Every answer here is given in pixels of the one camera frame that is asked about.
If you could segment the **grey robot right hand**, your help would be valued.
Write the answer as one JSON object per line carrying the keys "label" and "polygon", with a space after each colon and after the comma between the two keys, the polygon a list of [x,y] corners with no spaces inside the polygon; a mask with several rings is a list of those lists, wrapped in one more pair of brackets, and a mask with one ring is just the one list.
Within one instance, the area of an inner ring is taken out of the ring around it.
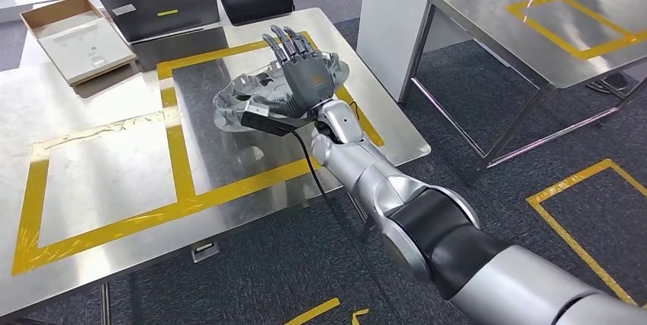
{"label": "grey robot right hand", "polygon": [[291,95],[280,101],[269,101],[267,105],[273,114],[300,118],[333,96],[333,77],[322,53],[302,34],[274,24],[270,30],[278,39],[269,34],[263,34],[262,38],[275,54]]}

